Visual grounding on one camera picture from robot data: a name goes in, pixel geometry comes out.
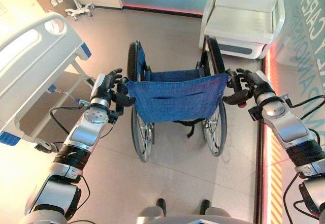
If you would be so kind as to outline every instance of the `black cable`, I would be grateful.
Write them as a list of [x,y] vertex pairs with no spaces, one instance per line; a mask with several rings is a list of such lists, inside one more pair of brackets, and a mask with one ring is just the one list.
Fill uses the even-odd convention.
[[298,173],[297,173],[297,174],[294,176],[294,178],[291,180],[291,182],[289,183],[288,187],[286,187],[286,189],[285,189],[285,191],[284,191],[284,194],[283,194],[283,204],[284,204],[284,208],[285,208],[285,213],[286,213],[286,215],[288,216],[288,219],[289,219],[290,224],[294,224],[294,223],[293,223],[293,220],[291,219],[291,216],[290,216],[290,214],[289,214],[289,211],[288,211],[288,207],[287,207],[287,205],[286,205],[286,200],[285,200],[285,198],[286,198],[286,194],[288,193],[288,191],[289,191],[291,185],[294,183],[294,181],[297,179],[297,177],[298,177]]
[[66,134],[69,134],[70,132],[55,118],[55,116],[53,115],[53,111],[56,111],[56,110],[80,110],[82,107],[83,107],[83,104],[78,107],[52,107],[50,109],[50,116],[56,122],[56,124],[58,124],[59,127],[63,131],[65,131]]
[[72,223],[76,223],[76,222],[80,222],[80,221],[88,222],[88,223],[91,223],[91,224],[96,224],[95,222],[93,222],[91,220],[74,220],[72,222],[68,222],[68,224],[72,224]]
[[101,136],[100,139],[102,139],[103,137],[106,137],[113,130],[114,124],[115,123],[113,123],[113,125],[112,125],[111,129],[108,131],[108,133],[106,133],[105,135]]
[[81,176],[81,177],[82,177],[82,179],[83,179],[83,180],[85,181],[85,183],[86,183],[86,186],[87,186],[87,189],[88,189],[88,196],[87,196],[87,198],[85,199],[85,201],[84,201],[81,205],[79,205],[79,207],[76,209],[76,211],[79,210],[80,207],[83,206],[84,203],[86,203],[86,201],[87,201],[87,200],[89,199],[89,197],[90,197],[90,188],[89,188],[89,186],[88,186],[88,183],[87,183],[86,179],[84,178],[84,176]]
[[309,116],[311,113],[313,113],[314,111],[318,110],[320,107],[322,107],[324,104],[325,104],[325,95],[318,95],[318,96],[315,96],[313,98],[310,98],[310,99],[307,99],[299,104],[296,104],[296,105],[293,105],[291,103],[291,100],[290,99],[286,99],[286,103],[289,105],[290,108],[295,108],[295,107],[298,107],[298,106],[302,106],[310,101],[313,101],[313,100],[316,100],[316,99],[321,99],[323,98],[324,101],[322,103],[320,103],[318,106],[316,106],[314,109],[310,110],[308,113],[306,113],[305,115],[303,115],[300,119],[303,120],[305,119],[307,116]]
[[311,101],[313,101],[313,100],[320,99],[320,98],[324,98],[324,99],[325,99],[325,95],[317,95],[317,96],[315,96],[315,97],[312,97],[312,98],[310,98],[310,99],[307,99],[307,100],[305,100],[305,101],[302,101],[302,102],[300,102],[300,103],[298,103],[298,104],[296,104],[296,105],[293,105],[293,104],[291,103],[291,100],[290,100],[290,99],[286,99],[285,101],[287,102],[287,104],[289,105],[290,108],[296,108],[296,107],[302,106],[302,105],[304,105],[304,104],[306,104],[306,103],[308,103],[308,102],[311,102]]
[[317,143],[320,145],[320,136],[318,134],[318,132],[314,129],[309,129],[310,131],[314,132],[316,134],[316,137],[317,137]]
[[314,219],[316,219],[316,220],[319,220],[319,218],[317,218],[316,216],[313,216],[313,215],[311,215],[311,214],[309,214],[309,213],[307,213],[307,212],[305,212],[305,211],[303,211],[303,210],[301,210],[301,209],[299,209],[298,207],[297,207],[297,204],[299,204],[299,203],[304,203],[305,201],[303,201],[303,200],[298,200],[298,201],[296,201],[296,202],[294,202],[294,208],[297,210],[297,211],[299,211],[300,213],[303,213],[303,214],[305,214],[305,215],[307,215],[307,216],[309,216],[309,217],[311,217],[311,218],[314,218]]

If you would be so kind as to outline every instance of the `cable connector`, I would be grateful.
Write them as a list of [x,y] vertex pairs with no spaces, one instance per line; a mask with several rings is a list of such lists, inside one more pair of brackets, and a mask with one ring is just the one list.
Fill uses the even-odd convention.
[[75,99],[75,101],[78,103],[79,106],[88,107],[90,105],[88,101],[85,101],[83,99]]
[[288,93],[285,93],[285,94],[281,95],[280,98],[281,98],[283,101],[285,101],[285,102],[287,103],[287,105],[288,105],[290,108],[293,107],[293,104],[292,104],[292,102],[291,102],[291,100],[290,100],[290,98],[289,98],[289,94],[288,94]]

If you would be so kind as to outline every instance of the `wheelchair handle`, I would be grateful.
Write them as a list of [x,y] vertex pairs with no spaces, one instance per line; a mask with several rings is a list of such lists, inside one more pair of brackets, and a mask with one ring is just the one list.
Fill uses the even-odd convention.
[[227,82],[227,87],[233,88],[235,93],[231,96],[224,96],[222,100],[228,105],[238,105],[238,107],[244,108],[247,105],[246,100],[251,98],[249,90],[242,89],[240,78],[234,70],[228,69],[226,73],[231,77]]

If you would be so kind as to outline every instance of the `blue fabric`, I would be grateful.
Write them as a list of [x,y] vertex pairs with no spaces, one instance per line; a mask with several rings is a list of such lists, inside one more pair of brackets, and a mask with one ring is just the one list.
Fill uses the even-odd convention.
[[142,49],[142,47],[140,47],[140,49],[138,50],[138,57],[137,57],[137,78],[139,78],[139,75],[142,71],[142,67],[145,64],[145,57],[146,55],[144,54],[144,51]]
[[172,72],[147,72],[147,81],[151,82],[183,82],[200,78],[199,70],[172,71]]
[[[151,73],[158,81],[127,83],[130,96],[136,98],[137,113],[145,123],[211,117],[223,96],[228,75],[187,80],[193,70],[189,71]],[[180,74],[187,81],[177,81]]]

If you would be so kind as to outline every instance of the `robotic hand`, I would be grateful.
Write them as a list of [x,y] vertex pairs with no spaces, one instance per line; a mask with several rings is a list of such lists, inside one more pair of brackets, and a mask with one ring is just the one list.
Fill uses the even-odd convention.
[[[83,177],[91,153],[107,123],[114,124],[123,114],[125,106],[131,106],[134,98],[129,98],[122,78],[122,69],[109,74],[99,74],[92,89],[90,105],[63,143],[51,164],[48,174],[37,184],[30,195],[25,217],[20,224],[55,223],[66,224],[79,208],[81,189],[75,184]],[[112,90],[117,84],[116,93]],[[115,111],[110,110],[111,101],[116,103]]]
[[[245,101],[254,96],[257,106],[249,109],[249,114],[254,121],[264,120],[296,166],[299,177],[307,179],[299,185],[299,190],[308,210],[319,217],[325,212],[325,153],[304,123],[290,112],[285,104],[292,107],[287,94],[278,97],[262,71],[236,71],[238,74],[233,70],[227,71],[231,76],[227,85],[235,93],[223,97],[223,101],[243,107]],[[247,89],[242,90],[240,81]]]

